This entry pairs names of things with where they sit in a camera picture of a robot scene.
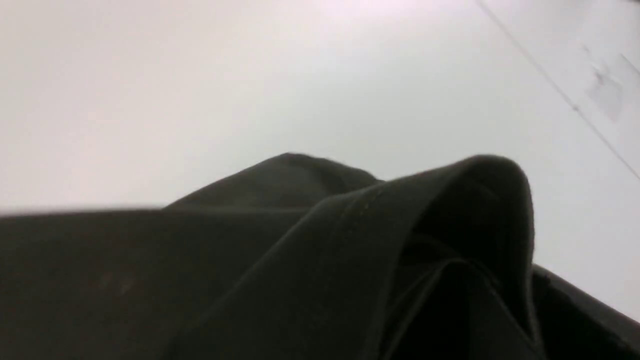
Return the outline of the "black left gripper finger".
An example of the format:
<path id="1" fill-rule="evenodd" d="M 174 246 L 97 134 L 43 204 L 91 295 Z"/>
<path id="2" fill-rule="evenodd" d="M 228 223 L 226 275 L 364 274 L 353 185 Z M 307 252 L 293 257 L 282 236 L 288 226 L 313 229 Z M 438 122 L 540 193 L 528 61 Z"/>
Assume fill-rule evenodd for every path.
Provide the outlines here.
<path id="1" fill-rule="evenodd" d="M 638 360 L 640 325 L 548 269 L 532 275 L 535 315 L 549 360 Z"/>

